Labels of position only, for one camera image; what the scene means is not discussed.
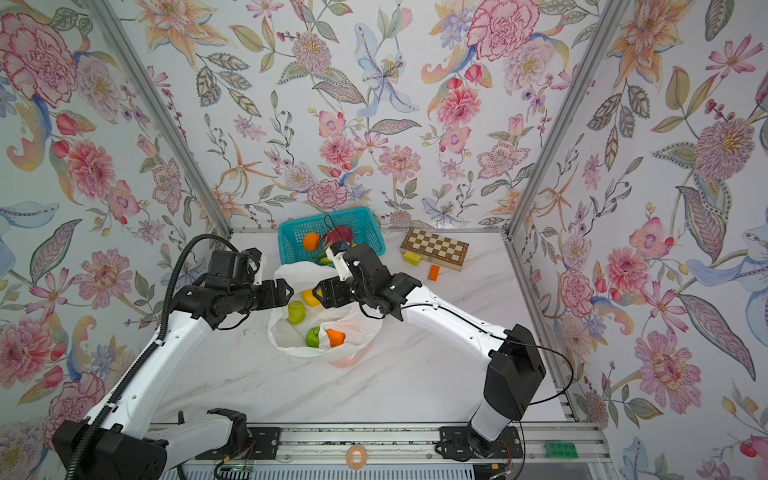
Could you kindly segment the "white translucent plastic bag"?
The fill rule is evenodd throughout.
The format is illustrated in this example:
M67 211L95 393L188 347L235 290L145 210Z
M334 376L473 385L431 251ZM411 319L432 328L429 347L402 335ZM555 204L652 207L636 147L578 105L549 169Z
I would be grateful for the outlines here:
M271 312L268 324L268 338L280 352L294 358L323 361L339 368L353 365L364 354L371 342L378 335L382 322L364 316L353 303L341 308L325 309L322 306L311 308L301 298L301 293L314 288L321 280L333 278L336 271L329 266L320 266L311 262L298 262L280 266L275 275L284 279L294 289L294 301L302 301L306 306L306 319L299 325L287 321L287 307ZM307 332L320 328L318 348L305 344ZM343 345L331 348L326 335L328 329L343 332L346 339Z

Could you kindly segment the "orange fruit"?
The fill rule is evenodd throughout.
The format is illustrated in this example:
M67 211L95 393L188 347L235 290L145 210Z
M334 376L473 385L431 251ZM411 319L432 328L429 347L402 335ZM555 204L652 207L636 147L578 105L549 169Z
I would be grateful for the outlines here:
M315 252L320 247L322 238L316 232L306 233L302 238L302 247L307 252Z

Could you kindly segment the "pink dragon fruit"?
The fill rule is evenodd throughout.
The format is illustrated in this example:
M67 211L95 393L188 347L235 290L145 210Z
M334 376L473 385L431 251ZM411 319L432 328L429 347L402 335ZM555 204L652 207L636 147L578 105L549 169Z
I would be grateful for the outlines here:
M353 240L354 232L350 227L346 225L333 227L324 235L324 245L326 247L334 242L341 241L345 243L351 243Z

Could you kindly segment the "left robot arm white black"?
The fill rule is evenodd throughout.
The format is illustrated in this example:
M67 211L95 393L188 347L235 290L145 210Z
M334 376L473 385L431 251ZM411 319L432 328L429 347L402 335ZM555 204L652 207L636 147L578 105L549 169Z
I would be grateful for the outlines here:
M152 432L160 401L202 341L230 314L285 307L283 279L231 291L188 286L166 302L156 334L110 392L79 421L64 421L53 444L68 479L158 479L196 456L237 457L254 444L245 414L209 410L201 419Z

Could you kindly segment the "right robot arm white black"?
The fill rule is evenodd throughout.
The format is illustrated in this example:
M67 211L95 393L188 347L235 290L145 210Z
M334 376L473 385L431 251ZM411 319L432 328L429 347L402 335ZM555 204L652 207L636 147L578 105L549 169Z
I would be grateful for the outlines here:
M482 401L466 427L466 444L480 458L492 455L502 432L520 421L546 369L532 332L484 322L434 294L416 278L398 273L381 282L338 277L320 281L312 295L323 307L356 303L418 326L467 353L485 369Z

